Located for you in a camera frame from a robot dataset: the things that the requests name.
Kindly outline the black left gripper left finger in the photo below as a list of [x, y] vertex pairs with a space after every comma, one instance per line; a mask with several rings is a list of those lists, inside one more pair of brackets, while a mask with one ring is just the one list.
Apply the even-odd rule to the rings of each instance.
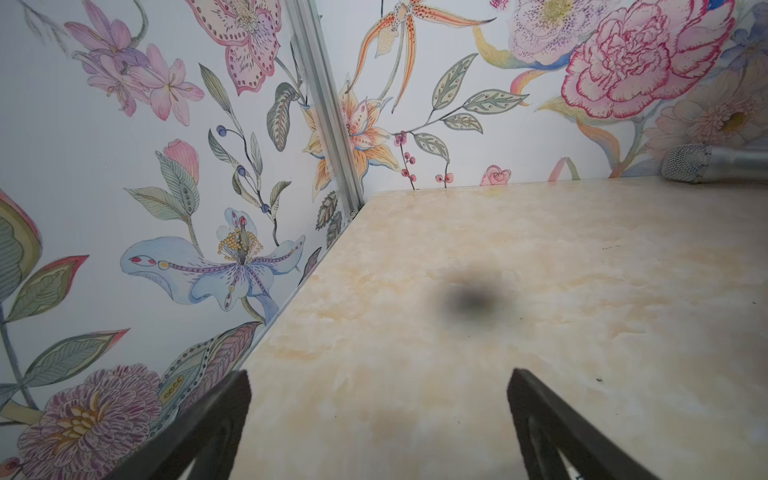
[[248, 375], [228, 374], [109, 479], [227, 479], [251, 401]]

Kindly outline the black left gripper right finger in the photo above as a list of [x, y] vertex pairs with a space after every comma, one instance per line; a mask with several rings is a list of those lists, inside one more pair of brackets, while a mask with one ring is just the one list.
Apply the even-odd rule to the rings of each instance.
[[513, 370], [507, 400], [530, 479], [654, 479], [527, 369]]

